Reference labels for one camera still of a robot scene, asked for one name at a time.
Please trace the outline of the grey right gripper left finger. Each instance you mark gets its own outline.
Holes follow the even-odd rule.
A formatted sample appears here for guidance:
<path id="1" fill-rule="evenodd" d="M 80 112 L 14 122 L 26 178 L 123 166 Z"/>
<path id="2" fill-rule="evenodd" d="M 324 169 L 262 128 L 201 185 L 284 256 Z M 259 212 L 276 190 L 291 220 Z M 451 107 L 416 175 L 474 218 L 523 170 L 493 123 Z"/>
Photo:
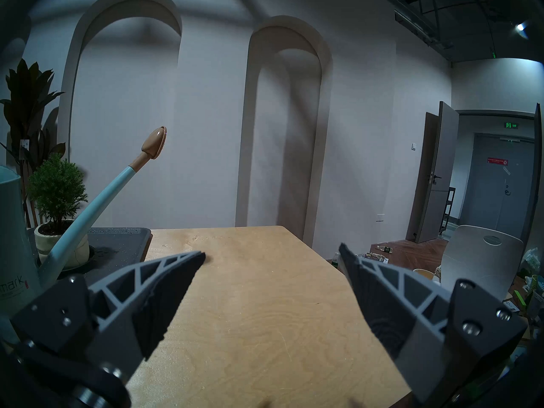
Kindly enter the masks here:
<path id="1" fill-rule="evenodd" d="M 120 268 L 88 286 L 66 276 L 27 303 L 11 324 L 21 341 L 66 360 L 120 373 L 125 385 L 148 361 L 206 254 L 191 251 Z"/>

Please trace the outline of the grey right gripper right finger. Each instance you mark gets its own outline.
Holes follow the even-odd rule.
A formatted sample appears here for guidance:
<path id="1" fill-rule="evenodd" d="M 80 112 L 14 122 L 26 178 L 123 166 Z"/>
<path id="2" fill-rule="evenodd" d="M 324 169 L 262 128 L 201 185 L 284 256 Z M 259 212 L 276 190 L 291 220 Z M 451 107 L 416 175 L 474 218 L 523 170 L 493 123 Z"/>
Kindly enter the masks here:
<path id="1" fill-rule="evenodd" d="M 518 315 L 469 279 L 452 292 L 413 271 L 363 259 L 339 246 L 371 332 L 415 403 L 483 403 L 526 329 Z"/>

